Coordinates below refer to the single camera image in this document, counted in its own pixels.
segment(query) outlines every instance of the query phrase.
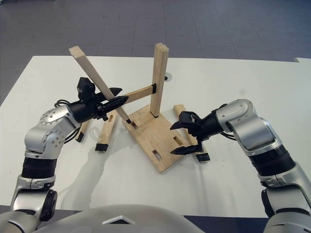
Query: wooden block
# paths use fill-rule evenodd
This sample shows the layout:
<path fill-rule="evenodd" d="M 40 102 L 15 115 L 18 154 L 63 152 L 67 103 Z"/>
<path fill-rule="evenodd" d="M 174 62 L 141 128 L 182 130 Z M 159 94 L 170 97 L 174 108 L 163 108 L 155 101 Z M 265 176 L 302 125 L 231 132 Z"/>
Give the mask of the wooden block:
<path fill-rule="evenodd" d="M 122 122 L 150 162 L 161 173 L 183 157 L 170 152 L 190 144 L 180 133 L 170 130 L 171 124 L 161 113 L 155 118 L 149 110 L 150 105 L 147 105 L 132 113 L 131 124 L 126 124 L 124 120 Z"/>
<path fill-rule="evenodd" d="M 86 134 L 86 130 L 88 128 L 88 125 L 90 124 L 92 119 L 82 123 L 81 128 L 79 129 L 79 132 L 77 134 L 77 136 L 75 137 L 77 142 L 81 142 L 82 139 L 84 138 L 84 135 Z"/>
<path fill-rule="evenodd" d="M 96 71 L 92 63 L 86 57 L 84 52 L 79 48 L 79 46 L 75 46 L 69 49 L 71 55 L 78 62 L 80 67 L 84 70 L 84 72 L 88 75 L 88 77 L 94 82 L 94 84 L 98 87 L 98 89 L 102 92 L 102 94 L 106 97 L 107 100 L 114 98 L 115 96 L 109 90 L 109 87 L 105 84 L 105 82 L 100 77 L 99 73 Z M 123 120 L 128 123 L 131 123 L 128 115 L 124 111 L 122 107 L 117 109 L 117 112 L 121 116 Z"/>
<path fill-rule="evenodd" d="M 162 43 L 155 45 L 154 73 L 152 84 L 156 84 L 156 93 L 151 95 L 150 112 L 157 117 L 160 112 L 164 78 L 169 49 Z"/>
<path fill-rule="evenodd" d="M 174 112 L 175 112 L 177 118 L 179 117 L 179 114 L 182 111 L 186 111 L 185 106 L 183 104 L 174 105 L 173 109 L 174 109 Z M 189 134 L 187 129 L 182 128 L 182 130 L 184 131 L 184 133 L 186 135 L 186 139 L 188 140 L 188 142 L 191 145 L 197 145 L 198 144 L 198 141 L 196 140 L 196 138 L 193 137 L 191 134 Z M 200 163 L 207 162 L 210 160 L 208 153 L 207 153 L 207 150 L 204 146 L 203 146 L 203 152 L 195 153 L 195 155 L 196 155 L 196 157 Z"/>
<path fill-rule="evenodd" d="M 116 125 L 115 123 L 117 122 L 117 119 L 119 118 L 119 114 L 117 113 L 116 110 L 113 110 L 107 114 L 107 117 L 108 117 L 108 120 L 104 122 L 101 134 L 96 144 L 96 148 L 95 148 L 96 151 L 105 152 L 107 150 L 111 137 L 114 133 L 114 129 Z"/>
<path fill-rule="evenodd" d="M 128 96 L 128 99 L 125 103 L 130 103 L 130 102 L 136 101 L 138 99 L 149 96 L 152 93 L 153 93 L 153 86 L 147 86 L 147 87 L 144 87 L 142 89 L 132 91 L 130 93 L 125 94 L 125 96 Z"/>

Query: table surface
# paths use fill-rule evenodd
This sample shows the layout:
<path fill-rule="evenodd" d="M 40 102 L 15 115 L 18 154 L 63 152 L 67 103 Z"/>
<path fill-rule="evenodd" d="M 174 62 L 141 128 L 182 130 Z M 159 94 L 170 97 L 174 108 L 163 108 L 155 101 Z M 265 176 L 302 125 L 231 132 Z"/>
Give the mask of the table surface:
<path fill-rule="evenodd" d="M 151 84 L 153 58 L 89 57 L 110 87 L 123 94 Z M 267 119 L 295 161 L 311 178 L 311 60 L 297 63 L 227 59 L 169 58 L 161 112 L 184 104 L 200 117 L 223 103 L 249 99 Z M 77 100 L 79 77 L 86 74 L 70 56 L 35 56 L 0 107 L 0 204 L 9 205 L 24 160 L 24 136 L 58 99 Z M 127 104 L 128 114 L 150 97 Z M 57 161 L 57 209 L 137 203 L 182 215 L 266 217 L 263 187 L 239 145 L 216 135 L 205 141 L 211 161 L 189 155 L 158 174 L 129 132 L 118 122 L 106 153 L 95 152 L 103 125 L 93 120 L 82 143 L 66 144 Z"/>

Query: light wood plank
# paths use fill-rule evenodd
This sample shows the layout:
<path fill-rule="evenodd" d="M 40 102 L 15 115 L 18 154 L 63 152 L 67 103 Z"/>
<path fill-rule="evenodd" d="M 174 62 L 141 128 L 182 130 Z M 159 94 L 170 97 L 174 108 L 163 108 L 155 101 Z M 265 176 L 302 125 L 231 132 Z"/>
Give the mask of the light wood plank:
<path fill-rule="evenodd" d="M 90 124 L 92 119 L 86 121 L 86 122 L 83 122 L 82 125 L 81 125 L 81 128 L 79 129 L 79 132 L 77 134 L 77 136 L 75 137 L 75 140 L 77 142 L 81 142 L 86 134 L 86 130 L 88 128 L 88 125 Z"/>
<path fill-rule="evenodd" d="M 111 111 L 107 114 L 108 120 L 104 122 L 101 130 L 101 134 L 96 144 L 96 151 L 106 151 L 111 137 L 114 133 L 116 122 L 119 118 L 119 114 L 116 110 Z"/>
<path fill-rule="evenodd" d="M 150 112 L 157 117 L 160 112 L 161 99 L 166 72 L 169 48 L 162 43 L 155 45 L 154 72 L 152 84 L 156 84 L 156 93 L 151 95 Z"/>
<path fill-rule="evenodd" d="M 128 96 L 128 99 L 125 103 L 130 103 L 133 101 L 136 101 L 138 99 L 144 98 L 146 96 L 149 96 L 152 94 L 153 87 L 152 86 L 147 86 L 142 89 L 132 91 L 130 93 L 125 94 L 125 96 Z"/>
<path fill-rule="evenodd" d="M 122 122 L 153 166 L 161 173 L 183 157 L 170 152 L 190 144 L 179 132 L 170 130 L 171 124 L 161 113 L 155 118 L 149 110 L 150 105 L 147 105 L 132 113 L 131 124 L 124 120 Z"/>

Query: wooden stick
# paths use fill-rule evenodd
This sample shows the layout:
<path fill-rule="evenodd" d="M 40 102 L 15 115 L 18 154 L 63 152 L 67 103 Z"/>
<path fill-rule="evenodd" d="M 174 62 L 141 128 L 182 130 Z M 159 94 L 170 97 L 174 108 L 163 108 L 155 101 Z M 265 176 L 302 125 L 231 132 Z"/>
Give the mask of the wooden stick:
<path fill-rule="evenodd" d="M 169 49 L 162 43 L 155 45 L 154 73 L 152 84 L 156 84 L 156 93 L 151 95 L 150 112 L 157 117 L 160 112 L 163 84 L 165 78 L 166 64 L 169 57 Z"/>
<path fill-rule="evenodd" d="M 119 114 L 116 110 L 111 111 L 107 114 L 108 120 L 104 122 L 101 134 L 96 144 L 96 151 L 105 152 L 109 146 L 110 139 L 115 129 L 115 123 L 119 118 Z"/>
<path fill-rule="evenodd" d="M 90 124 L 91 120 L 92 120 L 92 119 L 90 119 L 90 120 L 88 120 L 88 121 L 82 123 L 81 128 L 80 128 L 80 130 L 79 130 L 77 136 L 75 137 L 75 139 L 76 139 L 77 142 L 81 142 L 81 141 L 82 141 L 84 135 L 86 134 L 87 127 L 88 127 L 88 125 Z"/>
<path fill-rule="evenodd" d="M 94 84 L 98 87 L 98 89 L 102 92 L 102 94 L 106 97 L 107 100 L 114 98 L 114 95 L 109 90 L 109 87 L 105 84 L 105 82 L 100 77 L 99 73 L 96 71 L 92 63 L 83 53 L 83 51 L 79 48 L 79 46 L 75 46 L 69 49 L 71 55 L 78 62 L 80 67 L 84 70 L 84 72 L 89 76 L 89 78 L 94 82 Z M 117 112 L 121 116 L 123 120 L 127 123 L 131 123 L 130 118 L 123 110 L 122 107 L 117 109 Z"/>
<path fill-rule="evenodd" d="M 125 94 L 125 96 L 128 96 L 128 99 L 125 103 L 130 103 L 133 101 L 136 101 L 138 99 L 144 98 L 146 96 L 149 96 L 153 93 L 153 86 L 147 86 L 142 89 L 132 91 L 130 93 Z"/>
<path fill-rule="evenodd" d="M 185 109 L 185 106 L 184 106 L 183 104 L 174 105 L 173 109 L 174 109 L 174 111 L 175 111 L 175 113 L 176 113 L 176 115 L 177 115 L 177 118 L 179 117 L 179 115 L 180 115 L 180 113 L 181 113 L 182 111 L 185 111 L 185 110 L 186 110 L 186 109 Z M 190 134 L 188 133 L 188 130 L 187 130 L 187 129 L 183 128 L 183 131 L 184 131 L 184 133 L 185 133 L 185 135 L 186 135 L 186 138 L 187 138 L 188 142 L 189 142 L 191 145 L 197 145 L 197 144 L 198 144 L 198 141 L 196 140 L 196 138 L 193 137 L 192 135 L 190 135 Z M 196 153 L 195 156 L 197 157 L 197 159 L 198 159 L 198 161 L 199 161 L 200 163 L 202 163 L 202 162 L 207 162 L 207 161 L 210 160 L 209 155 L 208 155 L 208 153 L 207 153 L 207 151 L 206 151 L 206 149 L 205 149 L 204 146 L 203 146 L 203 152 Z"/>

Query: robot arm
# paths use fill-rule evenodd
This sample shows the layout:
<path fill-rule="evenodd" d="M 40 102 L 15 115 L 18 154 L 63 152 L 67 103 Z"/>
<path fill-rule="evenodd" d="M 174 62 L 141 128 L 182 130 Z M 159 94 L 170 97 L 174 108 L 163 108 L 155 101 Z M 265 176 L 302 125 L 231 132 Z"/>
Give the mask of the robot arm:
<path fill-rule="evenodd" d="M 233 132 L 257 170 L 260 183 L 266 187 L 261 197 L 271 219 L 265 232 L 284 232 L 293 227 L 295 232 L 311 231 L 311 183 L 300 165 L 292 160 L 271 125 L 257 116 L 252 102 L 233 101 L 204 119 L 194 112 L 182 112 L 179 121 L 171 127 L 178 128 L 187 128 L 197 138 L 198 145 L 177 148 L 173 154 L 202 151 L 203 140 L 219 133 Z"/>
<path fill-rule="evenodd" d="M 25 136 L 25 160 L 11 203 L 11 211 L 0 216 L 0 231 L 28 233 L 36 230 L 42 221 L 52 218 L 57 192 L 55 183 L 56 161 L 66 138 L 78 130 L 81 123 L 92 118 L 107 119 L 106 114 L 121 107 L 127 96 L 115 97 L 105 104 L 101 94 L 95 94 L 95 85 L 80 78 L 79 101 L 47 111 L 36 126 Z M 116 96 L 121 89 L 110 89 Z"/>

